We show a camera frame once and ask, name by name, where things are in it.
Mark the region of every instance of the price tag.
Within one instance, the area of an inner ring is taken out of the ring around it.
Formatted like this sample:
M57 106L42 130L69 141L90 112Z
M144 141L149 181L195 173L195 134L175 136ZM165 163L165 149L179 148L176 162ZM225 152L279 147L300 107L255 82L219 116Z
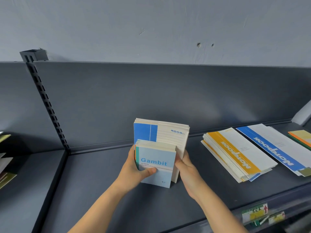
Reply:
M243 223L262 217L268 213L268 204L261 204L242 212Z
M271 217L269 217L269 225L271 225L273 223L276 223L276 222L280 222L280 221L282 221L284 219L285 219L284 211L280 212L280 213L277 213L277 214L272 215Z

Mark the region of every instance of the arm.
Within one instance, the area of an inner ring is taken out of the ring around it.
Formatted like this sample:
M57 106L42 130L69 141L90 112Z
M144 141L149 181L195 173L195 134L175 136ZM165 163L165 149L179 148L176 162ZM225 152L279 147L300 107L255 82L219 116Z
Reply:
M155 172L156 168L138 171L134 161L134 146L132 146L118 178L68 233L106 232L111 216L122 197L144 178L151 176Z
M176 155L176 167L180 170L180 177L185 188L202 208L208 222L215 233L246 233L243 225L233 216L222 200L212 191L201 178L196 167L191 163L188 152L185 150L181 160Z

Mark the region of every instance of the yellow and white notebook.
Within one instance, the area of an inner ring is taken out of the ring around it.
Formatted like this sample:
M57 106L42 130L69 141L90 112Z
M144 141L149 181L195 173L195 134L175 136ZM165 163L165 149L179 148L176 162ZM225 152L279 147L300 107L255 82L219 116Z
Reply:
M277 165L233 128L208 132L201 142L239 183L253 181Z

